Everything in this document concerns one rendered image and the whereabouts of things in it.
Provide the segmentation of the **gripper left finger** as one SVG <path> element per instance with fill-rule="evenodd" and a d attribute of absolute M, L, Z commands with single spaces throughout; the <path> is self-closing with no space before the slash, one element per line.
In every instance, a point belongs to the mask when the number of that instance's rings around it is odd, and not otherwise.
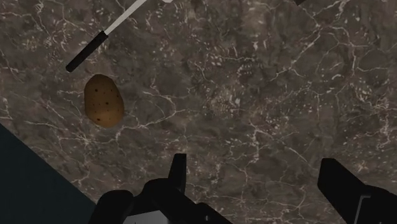
<path fill-rule="evenodd" d="M 232 224 L 208 204 L 189 199 L 185 188 L 186 154 L 177 153 L 168 177 L 149 180 L 139 195 L 103 194 L 88 224 Z"/>

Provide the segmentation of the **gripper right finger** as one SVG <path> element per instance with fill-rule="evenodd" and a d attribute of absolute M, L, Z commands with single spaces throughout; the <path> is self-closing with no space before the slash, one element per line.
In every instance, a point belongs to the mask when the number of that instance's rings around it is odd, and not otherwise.
<path fill-rule="evenodd" d="M 334 158 L 323 158 L 317 187 L 347 224 L 397 224 L 397 195 L 366 185 Z"/>

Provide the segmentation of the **black-handled kitchen tool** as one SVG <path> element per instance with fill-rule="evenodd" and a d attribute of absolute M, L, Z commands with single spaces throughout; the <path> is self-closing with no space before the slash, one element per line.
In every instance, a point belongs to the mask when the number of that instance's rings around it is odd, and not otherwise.
<path fill-rule="evenodd" d="M 140 8 L 145 6 L 148 1 L 152 0 L 135 0 L 117 19 L 113 21 L 111 25 L 92 38 L 92 40 L 87 43 L 67 65 L 65 65 L 65 71 L 68 73 L 73 72 L 81 63 L 84 62 L 85 59 L 93 54 L 96 49 L 98 49 L 98 47 L 100 47 L 109 38 L 109 35 L 124 23 L 124 21 L 127 21 L 132 15 L 135 15 L 137 11 L 141 13 L 142 10 L 140 10 Z"/>

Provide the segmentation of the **brown potato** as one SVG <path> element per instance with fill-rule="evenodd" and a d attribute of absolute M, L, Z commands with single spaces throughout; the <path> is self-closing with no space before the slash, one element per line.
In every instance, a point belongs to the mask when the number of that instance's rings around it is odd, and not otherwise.
<path fill-rule="evenodd" d="M 96 125 L 110 128 L 125 112 L 123 98 L 115 82 L 103 74 L 93 75 L 84 89 L 85 114 Z"/>

